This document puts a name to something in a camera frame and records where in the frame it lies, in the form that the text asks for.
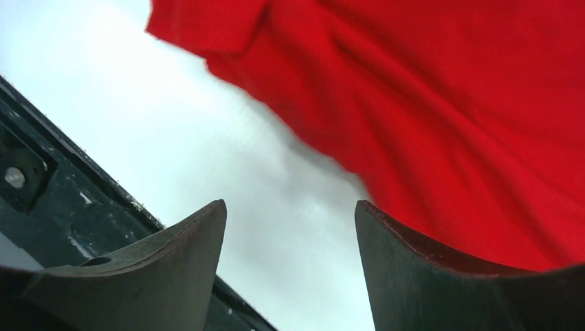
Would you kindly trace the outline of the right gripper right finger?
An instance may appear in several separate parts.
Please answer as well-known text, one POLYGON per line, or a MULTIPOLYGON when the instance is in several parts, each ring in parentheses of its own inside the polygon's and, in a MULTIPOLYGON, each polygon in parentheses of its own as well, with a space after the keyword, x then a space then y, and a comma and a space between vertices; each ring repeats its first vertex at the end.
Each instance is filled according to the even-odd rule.
POLYGON ((583 330, 584 266, 533 272, 479 259, 361 200, 355 227, 377 330, 583 330))

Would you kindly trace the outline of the red t-shirt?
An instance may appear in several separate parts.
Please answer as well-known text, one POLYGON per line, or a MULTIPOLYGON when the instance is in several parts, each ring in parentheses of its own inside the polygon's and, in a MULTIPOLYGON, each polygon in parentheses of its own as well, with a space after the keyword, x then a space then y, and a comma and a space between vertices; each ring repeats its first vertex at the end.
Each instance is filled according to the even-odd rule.
POLYGON ((528 270, 584 261, 583 1, 153 1, 402 223, 528 270))

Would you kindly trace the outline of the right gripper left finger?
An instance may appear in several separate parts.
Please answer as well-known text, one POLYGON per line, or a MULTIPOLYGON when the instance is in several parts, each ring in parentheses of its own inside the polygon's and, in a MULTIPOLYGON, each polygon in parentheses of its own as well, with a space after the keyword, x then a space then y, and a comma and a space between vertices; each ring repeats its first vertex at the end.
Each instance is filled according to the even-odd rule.
POLYGON ((2 330, 202 330, 226 227, 216 200, 80 266, 1 269, 2 330))

